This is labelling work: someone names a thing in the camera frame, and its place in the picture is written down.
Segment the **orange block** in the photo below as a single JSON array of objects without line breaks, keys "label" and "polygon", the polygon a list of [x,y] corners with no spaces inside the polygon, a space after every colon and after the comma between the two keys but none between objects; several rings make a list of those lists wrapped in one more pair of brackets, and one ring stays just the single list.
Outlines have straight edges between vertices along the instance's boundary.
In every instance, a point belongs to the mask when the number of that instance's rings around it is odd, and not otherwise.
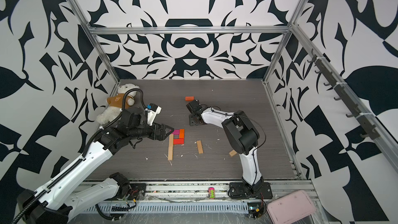
[{"label": "orange block", "polygon": [[184,129],[180,129],[179,130],[179,135],[178,135],[179,139],[184,139]]},{"label": "orange block", "polygon": [[193,101],[194,100],[194,97],[193,96],[186,96],[185,97],[185,101],[186,102],[190,102],[190,101]]}]

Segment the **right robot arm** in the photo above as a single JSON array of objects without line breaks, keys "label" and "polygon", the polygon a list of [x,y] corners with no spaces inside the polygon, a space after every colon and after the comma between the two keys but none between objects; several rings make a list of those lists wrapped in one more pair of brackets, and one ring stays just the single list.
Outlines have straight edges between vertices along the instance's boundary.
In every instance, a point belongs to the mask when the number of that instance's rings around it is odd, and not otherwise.
[{"label": "right robot arm", "polygon": [[190,125],[212,124],[224,130],[231,147],[239,154],[246,194],[257,193],[263,182],[257,158],[260,134],[251,119],[243,111],[223,112],[202,105],[198,100],[189,102],[187,109],[190,112]]}]

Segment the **red block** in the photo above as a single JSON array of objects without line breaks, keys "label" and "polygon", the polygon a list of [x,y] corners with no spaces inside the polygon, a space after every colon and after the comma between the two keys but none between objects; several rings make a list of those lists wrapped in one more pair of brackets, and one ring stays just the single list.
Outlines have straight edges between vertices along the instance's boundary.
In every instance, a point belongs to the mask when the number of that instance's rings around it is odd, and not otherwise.
[{"label": "red block", "polygon": [[174,139],[173,140],[174,145],[183,145],[184,144],[184,139]]}]

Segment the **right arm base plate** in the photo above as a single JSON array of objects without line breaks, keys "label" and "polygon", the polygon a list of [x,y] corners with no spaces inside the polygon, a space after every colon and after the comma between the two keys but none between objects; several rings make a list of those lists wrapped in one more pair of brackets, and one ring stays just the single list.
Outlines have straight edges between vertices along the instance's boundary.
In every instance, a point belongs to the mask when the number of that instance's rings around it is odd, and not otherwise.
[{"label": "right arm base plate", "polygon": [[254,186],[248,183],[229,183],[228,196],[231,199],[265,199],[273,198],[269,183],[258,181]]}]

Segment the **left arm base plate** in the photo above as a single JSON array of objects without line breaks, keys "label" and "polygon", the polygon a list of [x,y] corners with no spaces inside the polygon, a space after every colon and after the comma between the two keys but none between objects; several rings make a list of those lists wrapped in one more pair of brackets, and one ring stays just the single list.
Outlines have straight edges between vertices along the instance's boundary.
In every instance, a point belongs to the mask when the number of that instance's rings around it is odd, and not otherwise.
[{"label": "left arm base plate", "polygon": [[146,187],[145,183],[132,183],[128,186],[122,186],[121,188],[121,196],[122,199],[126,200],[141,200],[146,195]]}]

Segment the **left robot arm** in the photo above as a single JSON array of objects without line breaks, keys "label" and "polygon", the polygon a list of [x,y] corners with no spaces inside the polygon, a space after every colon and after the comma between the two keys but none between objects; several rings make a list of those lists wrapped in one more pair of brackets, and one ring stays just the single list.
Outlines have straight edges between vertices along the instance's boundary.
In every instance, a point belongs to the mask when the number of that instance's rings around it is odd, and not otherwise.
[{"label": "left robot arm", "polygon": [[174,128],[155,123],[157,114],[139,107],[121,111],[115,120],[94,133],[83,153],[55,178],[35,191],[25,190],[18,196],[20,213],[12,223],[23,220],[27,224],[67,224],[104,200],[124,197],[130,181],[120,173],[76,195],[73,191],[101,164],[133,141],[166,140]]}]

